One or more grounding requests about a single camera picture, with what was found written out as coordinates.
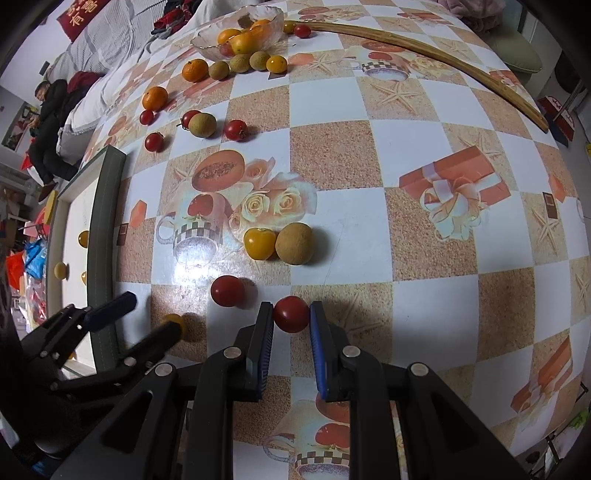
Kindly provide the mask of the red cherry tomato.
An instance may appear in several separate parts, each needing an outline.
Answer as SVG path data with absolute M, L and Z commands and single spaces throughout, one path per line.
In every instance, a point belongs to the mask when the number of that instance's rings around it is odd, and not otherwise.
M 245 300 L 242 279 L 231 275 L 216 278 L 211 284 L 211 299 L 221 307 L 235 307 Z
M 310 307 L 300 297 L 284 297 L 273 307 L 273 321 L 283 332 L 296 334 L 310 323 Z

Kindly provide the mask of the brown longan fruit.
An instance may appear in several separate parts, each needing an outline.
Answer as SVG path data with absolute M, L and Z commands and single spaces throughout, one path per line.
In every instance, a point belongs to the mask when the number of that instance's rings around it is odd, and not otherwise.
M 290 265 L 303 265 L 315 253 L 315 234 L 307 224 L 288 224 L 276 237 L 276 254 Z

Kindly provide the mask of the yellow tomato beside tray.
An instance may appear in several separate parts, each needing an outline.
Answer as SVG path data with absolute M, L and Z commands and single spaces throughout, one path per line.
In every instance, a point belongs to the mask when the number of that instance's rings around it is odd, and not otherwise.
M 187 338 L 188 327 L 187 327 L 186 320 L 183 316 L 175 314 L 175 313 L 169 313 L 169 314 L 166 314 L 162 317 L 162 321 L 163 322 L 172 322 L 174 324 L 177 324 L 181 329 L 181 339 L 185 340 Z

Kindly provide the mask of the yellow tomato in tray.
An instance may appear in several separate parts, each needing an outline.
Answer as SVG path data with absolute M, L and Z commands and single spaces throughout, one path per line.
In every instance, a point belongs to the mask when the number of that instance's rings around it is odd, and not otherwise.
M 89 231 L 84 230 L 78 235 L 78 243 L 82 248 L 87 248 L 89 243 Z

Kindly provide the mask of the white tray with green rim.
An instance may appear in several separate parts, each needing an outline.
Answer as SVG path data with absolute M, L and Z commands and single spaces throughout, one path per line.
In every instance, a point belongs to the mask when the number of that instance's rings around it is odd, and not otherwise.
M 108 145 L 57 195 L 47 247 L 49 316 L 68 304 L 100 307 L 114 297 L 115 216 L 125 161 Z

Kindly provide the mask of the yellow tomato table centre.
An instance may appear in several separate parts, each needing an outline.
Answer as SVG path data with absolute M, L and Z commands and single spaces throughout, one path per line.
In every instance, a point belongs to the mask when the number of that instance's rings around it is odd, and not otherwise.
M 266 228 L 250 228 L 243 235 L 243 246 L 252 260 L 269 260 L 276 248 L 276 232 Z

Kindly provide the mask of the red tomato near tray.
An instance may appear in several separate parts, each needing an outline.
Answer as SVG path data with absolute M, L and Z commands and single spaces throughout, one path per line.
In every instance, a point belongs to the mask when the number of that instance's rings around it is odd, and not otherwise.
M 157 153 L 163 149 L 164 136 L 159 132 L 150 133 L 145 137 L 144 148 L 150 153 Z

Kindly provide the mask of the red tomato below tangerine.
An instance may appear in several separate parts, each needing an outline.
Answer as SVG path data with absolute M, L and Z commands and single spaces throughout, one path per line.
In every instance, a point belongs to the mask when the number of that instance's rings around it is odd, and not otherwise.
M 155 114 L 152 110 L 143 110 L 139 115 L 139 122 L 141 125 L 149 126 L 153 123 Z

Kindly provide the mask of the longan in table middle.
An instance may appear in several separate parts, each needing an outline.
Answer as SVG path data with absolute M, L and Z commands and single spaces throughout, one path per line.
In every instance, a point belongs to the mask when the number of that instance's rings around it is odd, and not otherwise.
M 194 114 L 188 123 L 190 133 L 198 138 L 209 138 L 216 132 L 217 120 L 214 115 L 200 112 Z

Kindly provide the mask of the orange tangerine near bowl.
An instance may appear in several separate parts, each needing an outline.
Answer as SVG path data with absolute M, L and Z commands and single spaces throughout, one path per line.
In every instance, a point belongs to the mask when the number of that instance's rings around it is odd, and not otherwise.
M 181 76 L 187 82 L 197 83 L 207 77 L 208 68 L 208 64 L 202 59 L 189 60 L 182 67 Z

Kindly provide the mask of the tangerine in bowl left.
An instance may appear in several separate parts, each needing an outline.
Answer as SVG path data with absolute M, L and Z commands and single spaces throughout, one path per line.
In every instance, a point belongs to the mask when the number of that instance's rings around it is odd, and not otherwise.
M 224 30 L 221 31 L 221 33 L 219 33 L 217 35 L 217 44 L 218 45 L 225 44 L 229 40 L 231 40 L 232 37 L 235 37 L 236 35 L 239 35 L 241 32 L 242 32 L 242 30 L 236 29 L 236 28 L 224 29 Z

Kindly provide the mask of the red clothes on bed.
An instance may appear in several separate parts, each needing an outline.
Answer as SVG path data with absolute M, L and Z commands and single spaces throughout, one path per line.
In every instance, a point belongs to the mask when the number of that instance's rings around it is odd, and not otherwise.
M 200 4 L 201 0 L 168 0 L 162 16 L 153 23 L 151 34 L 174 34 L 188 22 Z

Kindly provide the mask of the red tomato by stick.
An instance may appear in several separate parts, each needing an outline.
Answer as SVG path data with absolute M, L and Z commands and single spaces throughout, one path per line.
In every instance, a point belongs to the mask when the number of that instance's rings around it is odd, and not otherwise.
M 294 35 L 301 39 L 308 38 L 311 36 L 311 28 L 307 24 L 297 24 L 294 26 Z

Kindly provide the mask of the tangerine in bowl right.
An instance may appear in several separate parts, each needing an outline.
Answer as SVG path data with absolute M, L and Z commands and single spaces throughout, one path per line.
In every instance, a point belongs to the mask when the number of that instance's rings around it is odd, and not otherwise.
M 256 20 L 250 26 L 249 32 L 252 33 L 252 35 L 263 37 L 269 32 L 269 28 L 267 28 L 267 25 L 269 25 L 270 23 L 270 19 Z

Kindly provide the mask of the glass fruit bowl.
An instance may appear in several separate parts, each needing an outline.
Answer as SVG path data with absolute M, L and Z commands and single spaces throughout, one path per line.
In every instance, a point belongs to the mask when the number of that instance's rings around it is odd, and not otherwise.
M 229 60 L 236 54 L 273 49 L 283 38 L 283 21 L 280 7 L 245 6 L 200 27 L 190 43 L 205 59 Z

